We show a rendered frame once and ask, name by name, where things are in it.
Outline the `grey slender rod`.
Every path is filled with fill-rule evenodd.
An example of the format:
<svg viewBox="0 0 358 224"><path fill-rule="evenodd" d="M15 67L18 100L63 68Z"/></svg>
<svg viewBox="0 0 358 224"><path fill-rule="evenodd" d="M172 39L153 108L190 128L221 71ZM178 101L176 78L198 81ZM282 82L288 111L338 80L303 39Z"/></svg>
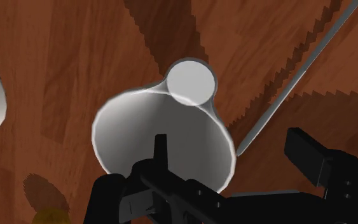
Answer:
<svg viewBox="0 0 358 224"><path fill-rule="evenodd" d="M298 72L293 76L290 82L285 86L283 91L276 97L272 102L271 106L263 113L260 119L254 124L252 129L247 133L242 142L239 144L237 149L237 156L241 156L243 152L249 147L253 142L256 136L263 130L265 125L274 115L279 106L285 101L286 97L290 94L291 90L296 86L299 80L306 73L307 69L312 65L315 59L320 55L320 53L325 49L327 44L332 40L334 35L340 30L342 25L347 21L347 19L353 14L353 12L358 7L358 0L352 0L349 6L343 11L340 17L335 21L332 28L327 31L326 35L315 47L315 50L310 54L306 59L305 63L300 67Z"/></svg>

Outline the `yellow round object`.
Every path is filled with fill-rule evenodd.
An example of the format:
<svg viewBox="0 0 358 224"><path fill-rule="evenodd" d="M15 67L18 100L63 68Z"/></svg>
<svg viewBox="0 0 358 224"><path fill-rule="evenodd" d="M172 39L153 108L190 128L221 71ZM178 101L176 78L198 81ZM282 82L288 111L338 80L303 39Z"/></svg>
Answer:
<svg viewBox="0 0 358 224"><path fill-rule="evenodd" d="M71 224L68 212L57 208L47 208L38 211L31 224Z"/></svg>

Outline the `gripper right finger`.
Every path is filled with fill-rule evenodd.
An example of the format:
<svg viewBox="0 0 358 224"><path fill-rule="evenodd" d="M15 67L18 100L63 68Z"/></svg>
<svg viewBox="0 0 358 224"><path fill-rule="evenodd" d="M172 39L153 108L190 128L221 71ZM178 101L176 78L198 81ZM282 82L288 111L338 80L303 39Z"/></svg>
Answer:
<svg viewBox="0 0 358 224"><path fill-rule="evenodd" d="M314 185L325 188L332 224L358 224L358 158L328 149L299 127L287 130L284 154Z"/></svg>

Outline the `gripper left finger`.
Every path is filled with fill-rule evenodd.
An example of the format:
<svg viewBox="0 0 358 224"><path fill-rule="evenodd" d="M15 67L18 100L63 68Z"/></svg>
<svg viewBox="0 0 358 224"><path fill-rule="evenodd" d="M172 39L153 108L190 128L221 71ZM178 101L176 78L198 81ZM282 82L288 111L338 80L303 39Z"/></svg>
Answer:
<svg viewBox="0 0 358 224"><path fill-rule="evenodd" d="M105 174L93 184L84 224L228 224L226 198L167 168L167 137L155 137L154 156L136 162L128 178Z"/></svg>

